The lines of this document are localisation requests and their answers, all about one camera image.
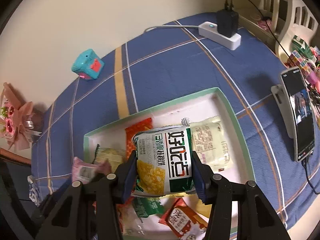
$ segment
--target smartphone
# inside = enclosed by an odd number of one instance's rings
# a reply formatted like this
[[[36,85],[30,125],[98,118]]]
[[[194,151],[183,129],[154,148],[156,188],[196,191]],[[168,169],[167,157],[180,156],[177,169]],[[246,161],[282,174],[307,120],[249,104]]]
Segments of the smartphone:
[[[294,158],[300,162],[313,152],[315,130],[310,97],[299,67],[282,71],[280,74],[283,92],[291,106],[294,122]]]

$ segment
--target black charger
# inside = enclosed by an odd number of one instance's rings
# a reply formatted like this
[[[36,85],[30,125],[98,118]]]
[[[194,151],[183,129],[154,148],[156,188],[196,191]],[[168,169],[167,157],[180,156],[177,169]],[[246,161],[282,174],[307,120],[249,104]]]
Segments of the black charger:
[[[231,38],[238,30],[239,14],[232,9],[217,12],[218,33]]]

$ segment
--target colorful cube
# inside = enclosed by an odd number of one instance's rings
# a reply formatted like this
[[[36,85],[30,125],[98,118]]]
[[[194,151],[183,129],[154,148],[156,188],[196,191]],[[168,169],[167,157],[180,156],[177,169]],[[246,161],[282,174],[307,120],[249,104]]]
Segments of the colorful cube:
[[[103,66],[104,62],[93,49],[87,49],[78,56],[71,70],[85,80],[92,80],[98,78]]]

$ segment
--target screw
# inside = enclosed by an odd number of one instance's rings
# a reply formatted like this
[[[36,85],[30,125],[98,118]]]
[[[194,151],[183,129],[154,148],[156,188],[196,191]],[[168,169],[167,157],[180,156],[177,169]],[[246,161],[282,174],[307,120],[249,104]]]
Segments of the screw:
[[[256,183],[255,181],[253,181],[253,180],[249,180],[249,181],[248,181],[248,185],[249,185],[250,187],[255,187],[255,186],[257,185],[257,183]]]
[[[116,178],[116,176],[117,176],[116,174],[110,173],[110,174],[107,175],[107,179],[113,180],[113,179]]]
[[[213,175],[212,175],[212,178],[213,178],[214,180],[220,180],[220,179],[222,179],[222,176],[221,176],[220,174],[213,174]]]
[[[81,182],[79,180],[76,180],[72,183],[73,187],[79,187],[81,185]]]

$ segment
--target video on phone screen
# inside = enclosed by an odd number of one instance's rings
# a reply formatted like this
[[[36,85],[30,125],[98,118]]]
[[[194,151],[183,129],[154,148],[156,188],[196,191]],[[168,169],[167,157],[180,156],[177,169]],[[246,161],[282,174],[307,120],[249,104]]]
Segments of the video on phone screen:
[[[290,96],[290,102],[297,124],[300,123],[308,115],[312,114],[309,104],[308,92],[305,88],[298,93]]]

